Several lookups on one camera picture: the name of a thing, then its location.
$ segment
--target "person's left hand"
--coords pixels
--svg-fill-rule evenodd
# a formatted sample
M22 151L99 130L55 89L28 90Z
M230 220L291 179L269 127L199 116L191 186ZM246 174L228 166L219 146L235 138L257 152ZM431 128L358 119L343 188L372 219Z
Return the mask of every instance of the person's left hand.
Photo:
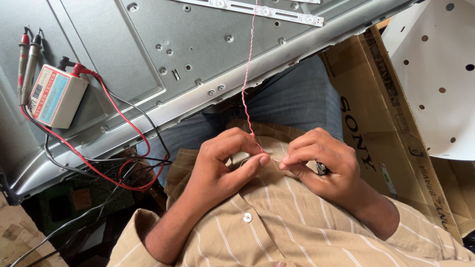
M225 162L239 151L255 156L231 172ZM239 128L226 130L201 145L182 196L191 200L195 208L207 212L241 189L269 162L269 155L261 153L250 134Z

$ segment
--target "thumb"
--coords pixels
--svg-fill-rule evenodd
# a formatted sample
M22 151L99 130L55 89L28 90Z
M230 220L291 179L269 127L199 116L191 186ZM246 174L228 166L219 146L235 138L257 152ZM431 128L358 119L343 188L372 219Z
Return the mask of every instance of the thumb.
M302 181L307 186L307 188L314 194L319 195L321 190L323 190L323 185L322 183L320 183L320 176L304 164L295 164L287 166L283 163L280 163L279 169L291 172L300 181Z
M269 154L262 153L249 158L249 160L237 170L226 174L223 178L227 180L231 188L240 189L248 181L270 162Z

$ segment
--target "person's right hand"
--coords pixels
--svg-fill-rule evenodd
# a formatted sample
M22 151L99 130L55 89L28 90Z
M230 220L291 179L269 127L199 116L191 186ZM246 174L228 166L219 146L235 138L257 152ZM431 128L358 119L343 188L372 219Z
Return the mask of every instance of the person's right hand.
M330 172L324 176L315 173L306 166L313 160L323 163ZM364 182L360 178L355 150L322 128L310 130L290 142L279 169L292 172L314 194L342 206L351 202Z
M239 151L254 156L231 172L225 162ZM226 130L201 145L183 196L206 212L241 189L269 161L269 155L261 153L250 134L239 128Z

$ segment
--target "metal panel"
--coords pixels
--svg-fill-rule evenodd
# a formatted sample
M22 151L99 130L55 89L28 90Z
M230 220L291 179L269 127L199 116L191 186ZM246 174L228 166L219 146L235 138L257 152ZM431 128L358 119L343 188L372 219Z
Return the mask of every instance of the metal panel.
M363 32L415 1L322 0L320 5L296 6L285 0L259 0L261 6L323 17L325 25L316 28L256 17L249 86ZM113 92L146 110L154 123L165 129L240 90L251 18L170 0L9 3L9 11L0 17L0 159L10 204L20 203L67 175L47 160L41 149L43 133L21 117L16 104L18 42L23 26L44 30L42 63L55 66L61 56L81 62L101 74ZM85 156L106 158L136 144L138 135L113 111L97 82L91 84L72 126L58 132ZM225 89L218 91L220 85ZM210 90L216 93L210 96ZM154 137L143 116L126 105L120 108L149 138ZM58 162L83 166L61 146L51 150Z

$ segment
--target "beige shirt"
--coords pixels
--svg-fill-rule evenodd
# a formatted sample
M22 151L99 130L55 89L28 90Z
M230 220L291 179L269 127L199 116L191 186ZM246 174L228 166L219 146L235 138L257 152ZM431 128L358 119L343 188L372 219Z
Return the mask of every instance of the beige shirt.
M228 128L246 129L233 120ZM289 142L303 131L253 124L257 142L271 159L282 159ZM167 176L167 209L181 195L198 151L181 149ZM234 154L231 170L246 153ZM195 225L175 266L473 266L475 255L420 212L398 201L396 232L386 241L375 237L351 214L311 193L291 173L271 161L239 193L210 210ZM159 217L137 210L114 247L109 267L168 266L143 245Z

